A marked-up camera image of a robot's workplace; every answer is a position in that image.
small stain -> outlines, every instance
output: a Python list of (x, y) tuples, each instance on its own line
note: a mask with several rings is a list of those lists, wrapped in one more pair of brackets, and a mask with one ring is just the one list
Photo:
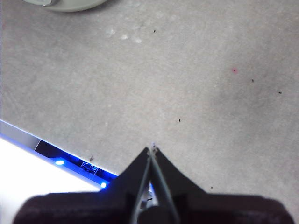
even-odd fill
[(232, 68), (232, 72), (233, 72), (234, 74), (238, 74), (238, 69), (237, 69), (237, 68)]
[(128, 39), (128, 35), (126, 35), (126, 34), (121, 35), (121, 39), (122, 39), (122, 40), (126, 40), (126, 39)]
[(137, 38), (133, 38), (133, 40), (134, 40), (135, 43), (141, 43), (142, 42), (142, 40), (140, 38), (138, 38), (138, 37)]

white surface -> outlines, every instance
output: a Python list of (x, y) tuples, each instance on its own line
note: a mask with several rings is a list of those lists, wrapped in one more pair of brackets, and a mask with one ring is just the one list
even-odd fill
[(93, 8), (107, 0), (60, 0), (53, 6), (47, 6), (46, 9), (59, 12), (75, 12)]
[(18, 209), (32, 196), (99, 190), (34, 154), (0, 138), (1, 224), (12, 223)]

floor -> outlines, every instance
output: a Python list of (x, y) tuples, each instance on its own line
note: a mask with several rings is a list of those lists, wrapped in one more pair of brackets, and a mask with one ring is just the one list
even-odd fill
[(155, 143), (210, 193), (299, 222), (297, 0), (1, 3), (1, 119), (119, 174)]

white round object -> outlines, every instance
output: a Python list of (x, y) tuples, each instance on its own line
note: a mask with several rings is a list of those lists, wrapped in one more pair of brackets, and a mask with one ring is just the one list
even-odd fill
[(76, 12), (93, 8), (107, 0), (58, 0), (57, 3), (44, 8), (58, 12)]

